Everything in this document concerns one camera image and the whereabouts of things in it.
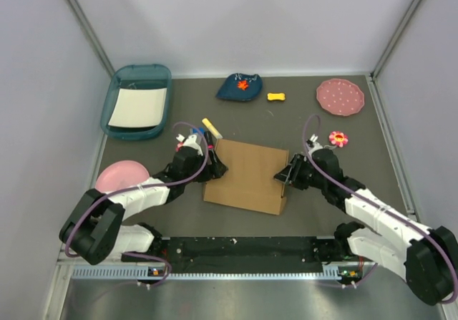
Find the brown cardboard box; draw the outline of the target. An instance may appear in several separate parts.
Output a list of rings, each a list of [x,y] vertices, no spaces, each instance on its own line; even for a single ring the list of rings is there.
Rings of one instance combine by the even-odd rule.
[[[271,215],[283,212],[285,186],[274,175],[287,166],[289,151],[222,139],[215,153],[228,170],[205,184],[204,201]]]

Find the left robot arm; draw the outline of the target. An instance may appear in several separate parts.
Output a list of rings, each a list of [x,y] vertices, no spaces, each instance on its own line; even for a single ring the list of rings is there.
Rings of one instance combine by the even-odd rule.
[[[91,265],[126,253],[139,253],[155,260],[162,252],[160,234],[151,226],[124,226],[124,220],[148,208],[171,203],[189,183],[219,179],[228,167],[214,149],[201,152],[182,146],[166,168],[131,187],[102,193],[93,188],[84,193],[59,232],[68,256],[79,256]]]

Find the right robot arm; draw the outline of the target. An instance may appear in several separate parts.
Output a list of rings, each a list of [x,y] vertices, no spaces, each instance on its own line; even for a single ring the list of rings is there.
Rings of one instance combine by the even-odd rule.
[[[334,251],[361,256],[396,274],[425,304],[457,300],[457,239],[444,226],[418,223],[379,200],[364,184],[344,175],[332,150],[314,145],[296,154],[274,176],[298,190],[316,188],[326,201],[354,218],[334,233]]]

